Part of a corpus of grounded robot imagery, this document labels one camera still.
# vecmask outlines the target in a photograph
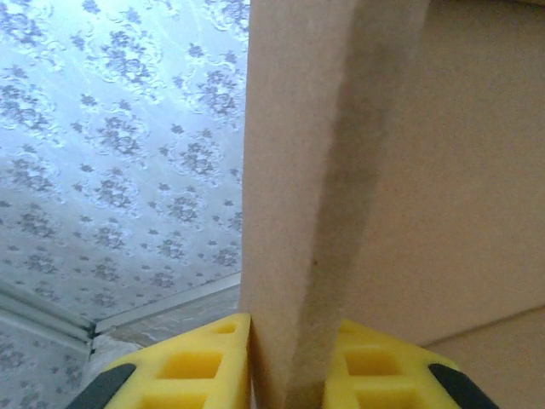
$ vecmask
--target white patterned wall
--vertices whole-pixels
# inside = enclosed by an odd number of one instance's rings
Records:
[[[90,319],[240,271],[248,0],[0,0],[2,280]]]

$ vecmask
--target black rubber pad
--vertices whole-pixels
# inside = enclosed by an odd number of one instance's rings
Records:
[[[123,364],[102,372],[66,409],[104,409],[135,369],[136,365]]]
[[[499,409],[465,373],[441,364],[429,370],[461,409]]]

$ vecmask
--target beige surface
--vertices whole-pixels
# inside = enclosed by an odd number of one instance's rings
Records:
[[[318,407],[427,0],[254,0],[241,308],[262,407]]]
[[[545,407],[545,308],[429,349],[452,358],[501,409]]]
[[[545,11],[433,2],[347,317],[427,343],[545,304]]]

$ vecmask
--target mdf board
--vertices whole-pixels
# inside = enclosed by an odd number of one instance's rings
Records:
[[[432,2],[346,316],[414,343],[545,305],[545,9]]]
[[[501,409],[543,409],[545,308],[428,348],[453,359]]]
[[[255,0],[241,309],[261,407],[318,407],[427,0]]]

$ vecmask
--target damask pattern wallpaper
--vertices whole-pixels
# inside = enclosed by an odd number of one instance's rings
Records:
[[[2,280],[102,319],[240,271],[249,0],[0,0]]]
[[[88,357],[6,323],[0,328],[0,408],[65,407],[80,390]]]

